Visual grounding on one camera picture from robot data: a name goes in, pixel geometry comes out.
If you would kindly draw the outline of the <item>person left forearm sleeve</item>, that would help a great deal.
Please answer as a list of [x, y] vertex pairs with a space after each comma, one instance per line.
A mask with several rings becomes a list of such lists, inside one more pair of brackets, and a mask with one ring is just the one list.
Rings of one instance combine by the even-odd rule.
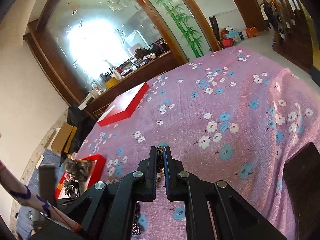
[[81, 225], [62, 213], [59, 209], [52, 206], [50, 202], [42, 199], [37, 194], [29, 190], [6, 168], [1, 162], [1, 185], [20, 205], [32, 207], [40, 211], [49, 220], [67, 228], [71, 232], [78, 232], [82, 229]]

